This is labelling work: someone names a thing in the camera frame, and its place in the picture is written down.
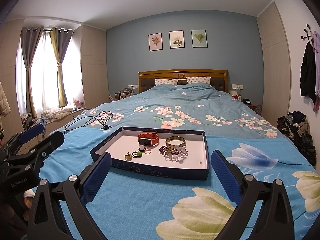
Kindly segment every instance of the gold bracelet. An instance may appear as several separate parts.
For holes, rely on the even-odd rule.
[[[178,145],[173,145],[169,143],[170,141],[174,141],[174,140],[182,141],[182,143]],[[171,136],[165,140],[165,145],[167,147],[173,147],[173,146],[183,147],[183,146],[186,146],[186,140],[180,136]]]

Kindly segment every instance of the black jacket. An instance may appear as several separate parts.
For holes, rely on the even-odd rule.
[[[309,96],[313,103],[316,101],[316,54],[309,42],[301,66],[300,89],[301,96]]]

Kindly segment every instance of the wooden headboard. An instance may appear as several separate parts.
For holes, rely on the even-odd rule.
[[[179,79],[178,85],[188,84],[187,77],[211,77],[211,83],[216,90],[228,93],[228,70],[216,69],[168,69],[139,72],[139,93],[156,85],[156,78]]]

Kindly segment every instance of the picture frame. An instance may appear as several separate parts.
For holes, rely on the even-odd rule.
[[[192,46],[194,48],[207,48],[207,31],[206,30],[191,30]]]
[[[162,50],[162,33],[154,33],[149,35],[149,51]]]
[[[170,38],[170,49],[182,49],[185,47],[183,31],[169,32],[169,38]]]

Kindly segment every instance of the watch face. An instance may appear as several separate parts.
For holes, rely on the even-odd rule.
[[[151,139],[139,138],[139,144],[144,146],[152,146]]]

